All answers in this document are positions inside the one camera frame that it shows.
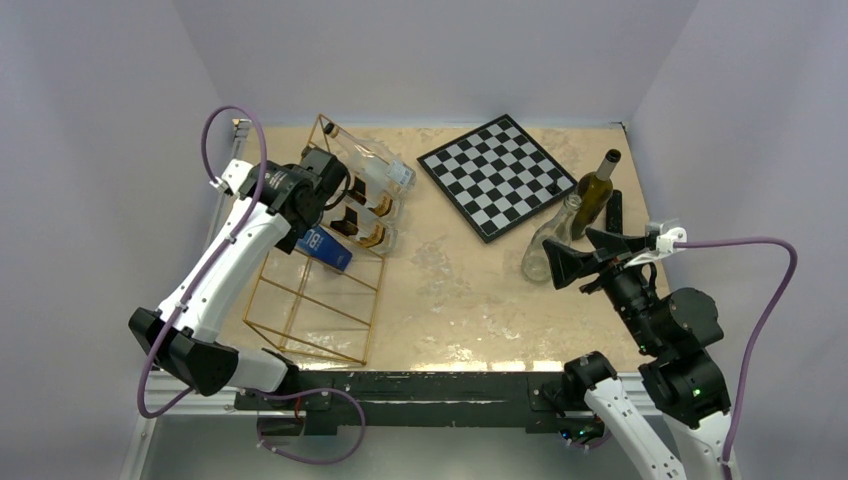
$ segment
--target blue box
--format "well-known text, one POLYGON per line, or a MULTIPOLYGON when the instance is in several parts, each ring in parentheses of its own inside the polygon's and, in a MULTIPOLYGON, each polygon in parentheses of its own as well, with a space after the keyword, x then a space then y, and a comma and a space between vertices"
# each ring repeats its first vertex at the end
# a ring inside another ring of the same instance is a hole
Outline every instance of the blue box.
POLYGON ((333 268, 344 271, 353 254, 321 227, 308 230, 297 241, 297 248, 333 268))

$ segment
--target white wall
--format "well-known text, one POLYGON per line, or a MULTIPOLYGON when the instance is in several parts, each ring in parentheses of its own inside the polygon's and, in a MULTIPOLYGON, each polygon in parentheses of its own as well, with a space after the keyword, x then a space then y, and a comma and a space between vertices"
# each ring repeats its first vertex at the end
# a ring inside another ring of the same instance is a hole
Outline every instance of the white wall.
MULTIPOLYGON (((844 478, 848 445, 848 3, 700 0, 640 105, 631 146, 653 217, 692 239, 767 234, 800 263, 760 337, 737 453, 744 478, 844 478)), ((687 252, 675 286, 713 295, 727 379, 776 287, 776 248, 687 252)))
POLYGON ((271 122, 629 118, 696 0, 174 0, 221 98, 271 122))
POLYGON ((0 3, 0 477, 117 478, 127 320, 200 253, 217 104, 167 0, 0 3))

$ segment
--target checkered pattern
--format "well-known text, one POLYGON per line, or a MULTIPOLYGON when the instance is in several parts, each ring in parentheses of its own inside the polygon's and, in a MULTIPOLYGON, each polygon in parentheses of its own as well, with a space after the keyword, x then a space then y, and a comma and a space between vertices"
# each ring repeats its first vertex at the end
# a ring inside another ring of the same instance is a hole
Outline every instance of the checkered pattern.
POLYGON ((507 115, 418 161, 486 243, 575 185, 565 169, 507 115))

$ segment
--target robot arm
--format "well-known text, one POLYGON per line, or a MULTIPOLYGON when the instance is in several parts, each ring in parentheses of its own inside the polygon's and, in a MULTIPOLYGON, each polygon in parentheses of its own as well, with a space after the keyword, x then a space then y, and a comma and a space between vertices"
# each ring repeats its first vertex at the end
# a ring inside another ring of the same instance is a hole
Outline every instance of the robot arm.
POLYGON ((130 318, 130 330, 145 352, 175 311, 179 315, 156 355, 156 363, 202 395, 212 395, 224 386, 276 391, 289 364, 267 350, 245 350, 216 342, 225 315, 259 262, 276 246, 291 253, 297 240, 320 223, 324 205, 348 175, 335 156, 320 149, 305 152, 300 165, 279 166, 268 162, 265 177, 258 167, 233 160, 224 172, 222 188, 238 195, 224 228, 204 252, 191 273, 155 311, 139 308, 130 318), (253 210, 244 227, 233 238, 227 226, 247 211, 257 182, 264 182, 261 205, 253 210), (233 191, 229 186, 236 186, 233 191), (208 271, 202 265, 226 246, 208 271), (195 293, 184 304, 183 290, 202 276, 195 293))
MULTIPOLYGON (((639 367, 643 384, 674 435, 675 457, 627 397, 615 370, 598 352, 566 363, 561 388, 565 398, 582 400, 610 428, 644 479, 720 479, 721 450, 730 427, 730 399, 721 371, 705 347, 724 336, 718 311, 703 292, 683 288, 660 299, 644 264, 674 253, 674 238, 685 239, 676 224, 649 225, 645 237, 624 237, 589 229, 597 250, 577 252, 546 240, 554 286, 598 277, 580 287, 603 290, 642 355, 655 357, 639 367)), ((729 467, 741 478, 735 457, 729 467)))

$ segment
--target glass bottle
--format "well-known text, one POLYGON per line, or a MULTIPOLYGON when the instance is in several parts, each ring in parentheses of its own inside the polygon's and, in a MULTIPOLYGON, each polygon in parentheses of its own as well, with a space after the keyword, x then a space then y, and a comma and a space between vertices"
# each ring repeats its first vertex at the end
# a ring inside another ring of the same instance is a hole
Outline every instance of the glass bottle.
MULTIPOLYGON (((317 147, 307 146, 303 149, 301 157, 306 156, 310 150, 317 147)), ((356 203, 368 209, 371 213, 380 218, 380 221, 386 225, 394 225, 400 214, 403 211, 403 201, 394 198, 385 190, 374 188, 375 182, 362 172, 349 169, 351 173, 351 182, 346 194, 356 203)))
POLYGON ((601 211, 612 196, 612 180, 610 175, 621 160, 621 152, 612 149, 604 156, 597 171, 583 175, 577 183, 577 194, 583 201, 577 218, 571 227, 571 238, 574 240, 583 238, 586 227, 591 225, 600 215, 601 211))
POLYGON ((524 258, 521 259, 521 273, 528 282, 542 284, 551 280, 551 265, 548 263, 548 256, 545 254, 542 242, 546 238, 555 238, 565 245, 571 245, 571 225, 580 210, 581 203, 579 195, 570 194, 563 200, 562 207, 554 218, 548 220, 533 234, 530 245, 524 252, 524 258))
POLYGON ((356 138, 338 125, 328 122, 324 133, 344 148, 347 156, 340 160, 354 172, 365 174, 372 180, 375 190, 385 190, 396 199, 405 197, 415 186, 415 170, 398 158, 383 143, 356 138))
POLYGON ((324 212, 321 222, 362 248, 378 255, 391 252, 397 244, 397 230, 381 222, 370 210, 350 197, 324 212))

